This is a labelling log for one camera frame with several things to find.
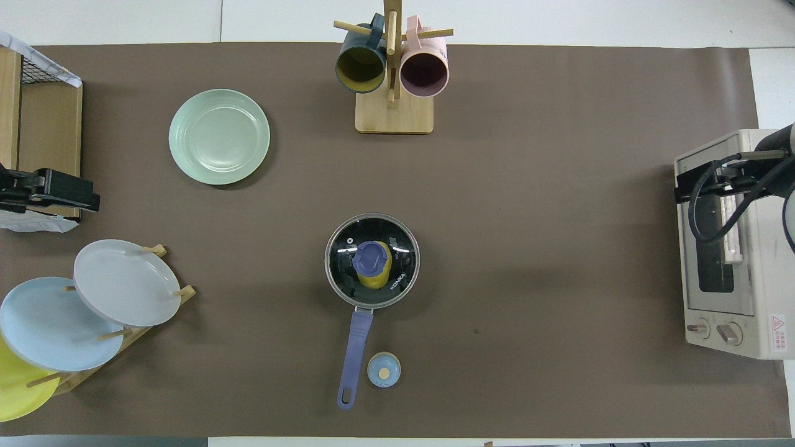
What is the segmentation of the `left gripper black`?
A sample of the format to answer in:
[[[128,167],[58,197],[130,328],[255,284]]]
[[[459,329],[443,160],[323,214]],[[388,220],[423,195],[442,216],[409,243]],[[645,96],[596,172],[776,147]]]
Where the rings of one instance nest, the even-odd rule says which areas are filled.
[[[23,214],[29,206],[66,206],[99,212],[100,204],[91,181],[54,169],[25,172],[1,166],[2,211]]]

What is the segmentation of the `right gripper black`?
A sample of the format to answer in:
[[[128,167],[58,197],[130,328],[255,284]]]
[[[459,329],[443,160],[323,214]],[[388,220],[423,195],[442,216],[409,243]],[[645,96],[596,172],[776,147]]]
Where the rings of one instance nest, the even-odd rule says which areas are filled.
[[[713,167],[707,162],[675,177],[674,201],[683,204],[696,196],[727,196],[744,193],[756,184],[749,161],[736,161]]]

